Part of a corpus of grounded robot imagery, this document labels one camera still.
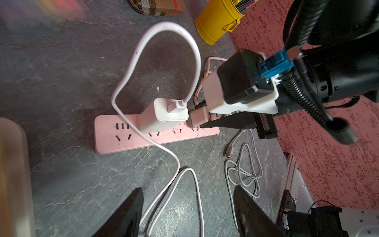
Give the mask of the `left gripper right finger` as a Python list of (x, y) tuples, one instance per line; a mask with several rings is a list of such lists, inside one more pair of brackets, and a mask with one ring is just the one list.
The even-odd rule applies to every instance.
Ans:
[(236, 186), (233, 194), (238, 232), (241, 237), (285, 237), (249, 194)]

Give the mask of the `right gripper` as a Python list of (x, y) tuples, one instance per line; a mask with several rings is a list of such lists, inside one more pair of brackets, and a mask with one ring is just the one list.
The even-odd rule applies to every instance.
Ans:
[(278, 137), (274, 117), (302, 110), (296, 102), (277, 102), (279, 113), (275, 115), (239, 112), (229, 116), (220, 116), (214, 120), (202, 122), (200, 128), (224, 127), (234, 129), (256, 129), (260, 139), (273, 139)]

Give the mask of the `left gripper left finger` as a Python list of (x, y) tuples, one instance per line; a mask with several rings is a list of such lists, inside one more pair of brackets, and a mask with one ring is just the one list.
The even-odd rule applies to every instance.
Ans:
[(93, 237), (137, 237), (143, 202), (142, 188), (136, 188)]

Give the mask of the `white USB charger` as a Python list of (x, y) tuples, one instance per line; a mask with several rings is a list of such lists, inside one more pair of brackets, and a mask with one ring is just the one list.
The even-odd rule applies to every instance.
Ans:
[(176, 109), (175, 99), (155, 99), (137, 118), (137, 128), (144, 134), (172, 129), (189, 119), (188, 107)]

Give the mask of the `pink USB charger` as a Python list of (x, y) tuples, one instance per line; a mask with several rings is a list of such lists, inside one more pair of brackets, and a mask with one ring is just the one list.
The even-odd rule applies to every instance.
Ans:
[(193, 110), (189, 115), (188, 125), (191, 128), (200, 128), (201, 125), (221, 118), (221, 114), (210, 113), (206, 106)]

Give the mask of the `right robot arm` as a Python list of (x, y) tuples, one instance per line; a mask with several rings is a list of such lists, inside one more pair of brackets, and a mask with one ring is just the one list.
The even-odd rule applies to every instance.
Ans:
[(193, 126), (256, 129), (272, 139), (274, 117), (304, 110), (339, 143), (355, 143), (328, 103), (379, 101), (378, 1), (294, 1), (282, 38), (284, 48), (269, 58), (241, 49), (205, 76)]

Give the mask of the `yellow kitchen scale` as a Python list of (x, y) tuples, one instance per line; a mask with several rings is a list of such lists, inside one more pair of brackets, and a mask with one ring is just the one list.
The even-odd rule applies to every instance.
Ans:
[(27, 136), (20, 125), (1, 118), (1, 236), (35, 235)]

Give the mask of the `yellow pen cup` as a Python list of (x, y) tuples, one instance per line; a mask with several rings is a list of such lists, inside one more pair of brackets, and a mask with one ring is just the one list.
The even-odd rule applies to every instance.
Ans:
[(233, 32), (248, 8), (257, 1), (210, 0), (195, 20), (201, 38), (214, 45), (225, 33)]

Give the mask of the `brown striped glasses case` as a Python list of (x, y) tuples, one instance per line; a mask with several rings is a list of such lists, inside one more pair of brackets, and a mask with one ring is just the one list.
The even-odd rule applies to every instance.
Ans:
[(129, 0), (129, 3), (138, 13), (150, 16), (174, 16), (186, 10), (183, 0)]

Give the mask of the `colourful sticky flags pack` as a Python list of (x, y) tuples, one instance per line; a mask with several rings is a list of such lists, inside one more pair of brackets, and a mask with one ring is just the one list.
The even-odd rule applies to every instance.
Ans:
[(88, 7), (83, 1), (1, 1), (1, 23), (12, 31), (83, 20)]

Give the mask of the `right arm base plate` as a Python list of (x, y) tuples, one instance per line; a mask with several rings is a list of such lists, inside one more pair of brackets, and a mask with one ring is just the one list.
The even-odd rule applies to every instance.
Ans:
[(296, 200), (289, 190), (284, 190), (275, 223), (287, 235), (289, 233), (288, 213), (291, 211), (296, 211)]

